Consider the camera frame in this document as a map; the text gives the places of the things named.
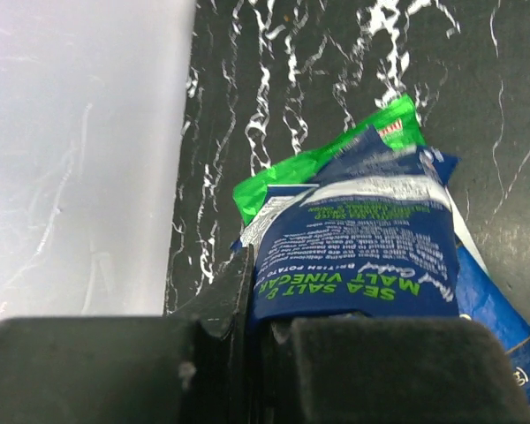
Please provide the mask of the blue salt vinegar chips bag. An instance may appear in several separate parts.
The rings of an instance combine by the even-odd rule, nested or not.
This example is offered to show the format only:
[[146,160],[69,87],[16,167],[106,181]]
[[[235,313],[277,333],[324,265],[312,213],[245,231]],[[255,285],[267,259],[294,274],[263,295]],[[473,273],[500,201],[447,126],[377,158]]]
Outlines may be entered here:
[[417,148],[409,162],[413,310],[453,319],[437,330],[455,338],[448,354],[460,350],[425,414],[432,423],[530,423],[530,326],[466,248],[471,238],[446,189],[458,159]]

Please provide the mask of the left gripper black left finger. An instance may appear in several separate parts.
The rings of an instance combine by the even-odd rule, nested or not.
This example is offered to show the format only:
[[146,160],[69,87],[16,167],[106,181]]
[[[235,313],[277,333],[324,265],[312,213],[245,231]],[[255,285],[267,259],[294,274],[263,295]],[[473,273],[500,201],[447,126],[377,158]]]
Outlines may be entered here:
[[0,423],[247,423],[254,253],[168,316],[0,322]]

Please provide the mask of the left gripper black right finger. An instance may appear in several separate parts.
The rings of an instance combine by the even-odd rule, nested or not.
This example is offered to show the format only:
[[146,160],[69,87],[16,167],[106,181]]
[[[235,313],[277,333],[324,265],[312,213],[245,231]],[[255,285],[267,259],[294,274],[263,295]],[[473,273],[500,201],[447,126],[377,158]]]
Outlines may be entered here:
[[268,423],[530,423],[502,346],[477,322],[299,317],[258,337]]

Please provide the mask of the green cassava chips bag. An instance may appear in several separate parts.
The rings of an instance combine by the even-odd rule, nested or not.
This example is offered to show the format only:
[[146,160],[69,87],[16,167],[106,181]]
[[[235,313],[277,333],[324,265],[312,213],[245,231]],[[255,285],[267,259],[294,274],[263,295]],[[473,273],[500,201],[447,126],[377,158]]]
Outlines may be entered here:
[[235,186],[232,197],[243,223],[248,225],[257,216],[265,202],[268,186],[306,183],[331,157],[370,125],[379,133],[383,143],[393,150],[426,144],[420,131],[415,103],[409,95],[403,95],[329,144],[291,156]]

